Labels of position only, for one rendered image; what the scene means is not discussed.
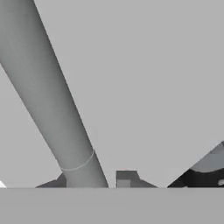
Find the grey cabinet door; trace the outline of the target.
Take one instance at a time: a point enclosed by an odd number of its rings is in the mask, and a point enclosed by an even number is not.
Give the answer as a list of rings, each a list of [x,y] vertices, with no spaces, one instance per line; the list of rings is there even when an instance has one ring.
[[[104,0],[103,11],[94,0],[34,3],[107,187],[121,170],[166,187],[224,141],[218,78],[201,79],[199,64],[184,69],[174,43],[129,0]],[[19,95],[4,107],[12,181],[63,173]]]

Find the black and grey rounded object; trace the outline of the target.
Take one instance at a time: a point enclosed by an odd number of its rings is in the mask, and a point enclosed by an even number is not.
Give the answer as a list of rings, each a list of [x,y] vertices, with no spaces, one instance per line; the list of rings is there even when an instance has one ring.
[[[209,151],[168,187],[224,187],[224,141]]]

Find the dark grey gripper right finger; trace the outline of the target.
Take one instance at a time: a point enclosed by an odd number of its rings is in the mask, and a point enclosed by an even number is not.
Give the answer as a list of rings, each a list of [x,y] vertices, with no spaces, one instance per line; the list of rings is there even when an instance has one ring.
[[[137,171],[117,171],[116,172],[117,188],[156,188],[155,185],[143,180]]]

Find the grey cylindrical cabinet handle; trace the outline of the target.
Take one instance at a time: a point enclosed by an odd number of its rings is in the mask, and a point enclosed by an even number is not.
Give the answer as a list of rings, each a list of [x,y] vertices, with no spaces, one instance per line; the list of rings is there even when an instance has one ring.
[[[0,64],[71,187],[107,187],[34,0],[0,0]]]

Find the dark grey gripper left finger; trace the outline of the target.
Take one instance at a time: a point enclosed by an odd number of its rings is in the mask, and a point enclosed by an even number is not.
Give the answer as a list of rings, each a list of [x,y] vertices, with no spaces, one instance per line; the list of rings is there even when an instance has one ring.
[[[42,185],[38,185],[38,188],[54,188],[54,187],[66,187],[67,186],[67,179],[63,173],[61,173],[57,179],[51,180],[46,182]]]

